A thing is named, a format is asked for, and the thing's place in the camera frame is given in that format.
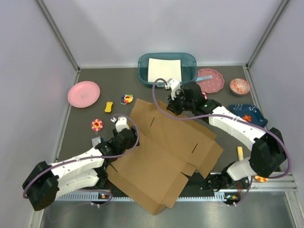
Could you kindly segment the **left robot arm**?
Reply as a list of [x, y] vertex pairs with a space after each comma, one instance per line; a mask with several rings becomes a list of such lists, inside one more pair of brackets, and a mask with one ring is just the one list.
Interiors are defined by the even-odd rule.
[[22, 184], [23, 198], [35, 211], [50, 206], [59, 197], [80, 189], [97, 190], [107, 185], [106, 168], [139, 146], [135, 127], [113, 131], [114, 137], [65, 161], [38, 163]]

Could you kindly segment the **brown cardboard box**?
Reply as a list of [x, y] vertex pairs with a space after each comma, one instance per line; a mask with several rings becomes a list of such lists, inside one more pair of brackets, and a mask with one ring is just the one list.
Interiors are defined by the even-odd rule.
[[205, 126], [170, 118], [163, 102], [137, 99], [130, 118], [140, 145], [107, 167], [108, 179], [155, 215], [174, 206], [195, 171], [207, 177], [223, 150]]

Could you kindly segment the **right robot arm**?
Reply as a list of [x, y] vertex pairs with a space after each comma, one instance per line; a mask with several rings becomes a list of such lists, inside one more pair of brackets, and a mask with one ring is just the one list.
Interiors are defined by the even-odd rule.
[[221, 103], [206, 99], [195, 82], [181, 86], [177, 80], [169, 79], [165, 89], [170, 91], [167, 110], [175, 115], [192, 112], [236, 138], [251, 151], [249, 157], [231, 163], [221, 172], [225, 187], [233, 188], [239, 180], [249, 176], [267, 178], [287, 159], [281, 132], [276, 128], [267, 131], [242, 120]]

